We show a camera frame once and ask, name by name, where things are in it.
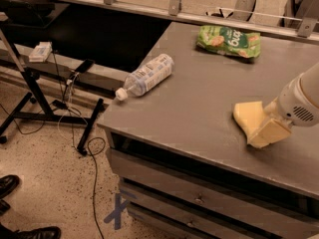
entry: gray tabletop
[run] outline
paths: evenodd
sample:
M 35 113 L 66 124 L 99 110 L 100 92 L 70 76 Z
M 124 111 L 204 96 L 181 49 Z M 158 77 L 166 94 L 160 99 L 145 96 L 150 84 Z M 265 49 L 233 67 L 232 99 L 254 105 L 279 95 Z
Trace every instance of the gray tabletop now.
M 262 37 L 261 56 L 245 64 L 197 48 L 198 30 L 171 23 L 146 61 L 169 54 L 173 75 L 143 97 L 114 100 L 99 125 L 319 199 L 319 125 L 296 126 L 289 138 L 255 149 L 232 117 L 236 103 L 271 102 L 319 62 L 319 47 Z

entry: speckled floor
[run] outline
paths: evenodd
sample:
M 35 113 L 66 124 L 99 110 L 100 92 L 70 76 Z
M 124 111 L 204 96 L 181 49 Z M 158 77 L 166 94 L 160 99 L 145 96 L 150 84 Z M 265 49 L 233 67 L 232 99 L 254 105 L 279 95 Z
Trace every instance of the speckled floor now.
M 0 77 L 0 93 L 0 104 L 11 112 L 27 90 Z M 84 117 L 91 114 L 91 110 L 87 108 L 74 107 Z M 37 113 L 39 110 L 38 104 L 28 103 L 23 111 Z M 6 117 L 0 108 L 0 122 Z M 22 132 L 27 133 L 37 130 L 42 123 L 24 120 L 18 121 L 18 125 Z M 81 126 L 74 126 L 76 144 L 82 132 Z M 91 156 L 82 157 L 72 147 L 71 126 L 60 124 L 58 128 L 56 123 L 45 123 L 37 132 L 22 134 L 11 123 L 5 135 L 8 141 L 0 144 L 0 176 L 17 174 L 21 183 L 5 197 L 11 209 L 0 217 L 1 223 L 11 230 L 31 230 L 56 225 L 62 229 L 62 239 L 101 238 L 93 214 L 95 164 Z M 90 139 L 95 137 L 105 138 L 104 132 L 96 126 Z M 91 141 L 90 146 L 92 152 L 96 153 L 104 144 L 96 139 Z M 118 178 L 112 174 L 104 151 L 96 155 L 95 159 L 98 164 L 97 220 L 104 238 L 171 238 L 134 220 L 126 209 L 121 215 L 121 229 L 115 229 L 112 213 L 118 194 Z M 107 217 L 111 220 L 109 223 L 105 222 Z

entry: green chip bag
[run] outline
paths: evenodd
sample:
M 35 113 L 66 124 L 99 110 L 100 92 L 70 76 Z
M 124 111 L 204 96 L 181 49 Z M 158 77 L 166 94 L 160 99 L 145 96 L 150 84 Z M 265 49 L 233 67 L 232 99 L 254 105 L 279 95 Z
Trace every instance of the green chip bag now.
M 197 46 L 221 55 L 257 58 L 260 54 L 260 34 L 241 33 L 221 26 L 201 26 Z

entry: black bag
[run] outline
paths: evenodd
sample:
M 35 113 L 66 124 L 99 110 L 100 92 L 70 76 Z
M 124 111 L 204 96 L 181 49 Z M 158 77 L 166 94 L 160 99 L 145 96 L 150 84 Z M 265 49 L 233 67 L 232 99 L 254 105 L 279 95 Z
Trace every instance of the black bag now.
M 0 10 L 17 24 L 44 25 L 44 18 L 54 9 L 51 0 L 0 0 Z

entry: wooden drawer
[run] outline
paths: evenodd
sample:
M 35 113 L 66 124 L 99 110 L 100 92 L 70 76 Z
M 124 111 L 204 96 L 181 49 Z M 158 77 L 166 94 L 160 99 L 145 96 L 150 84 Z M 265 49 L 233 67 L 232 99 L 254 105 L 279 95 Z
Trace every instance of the wooden drawer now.
M 120 182 L 120 192 L 130 202 L 218 238 L 266 238 L 123 180 Z
M 108 150 L 114 173 L 284 238 L 319 233 L 317 220 L 143 159 Z
M 204 233 L 200 233 L 198 231 L 194 231 L 182 224 L 174 222 L 168 218 L 165 218 L 161 215 L 158 215 L 154 212 L 151 212 L 145 208 L 142 208 L 135 204 L 128 204 L 127 206 L 129 214 L 151 226 L 157 227 L 171 235 L 176 236 L 180 239 L 213 239 L 215 237 L 211 237 L 209 235 L 205 235 Z

